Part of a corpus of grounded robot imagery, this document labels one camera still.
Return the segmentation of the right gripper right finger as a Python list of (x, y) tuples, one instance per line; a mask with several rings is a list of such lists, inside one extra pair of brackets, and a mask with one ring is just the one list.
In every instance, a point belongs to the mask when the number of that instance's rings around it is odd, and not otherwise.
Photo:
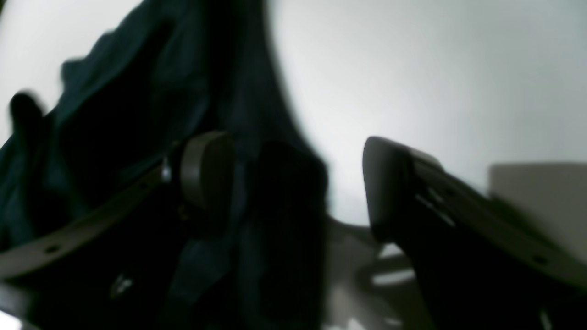
[(429, 154), (369, 137), (371, 232), (409, 257), (439, 330), (584, 330), (586, 263)]

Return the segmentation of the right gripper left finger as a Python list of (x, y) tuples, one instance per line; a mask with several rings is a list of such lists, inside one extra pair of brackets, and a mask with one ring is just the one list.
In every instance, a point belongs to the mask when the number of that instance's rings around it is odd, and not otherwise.
[(174, 145), (161, 165), (81, 219), (1, 254), (1, 279), (12, 280), (48, 267), (88, 246), (130, 219), (156, 193), (182, 209), (180, 219), (195, 233), (220, 236), (229, 220), (235, 145), (227, 132), (211, 131)]

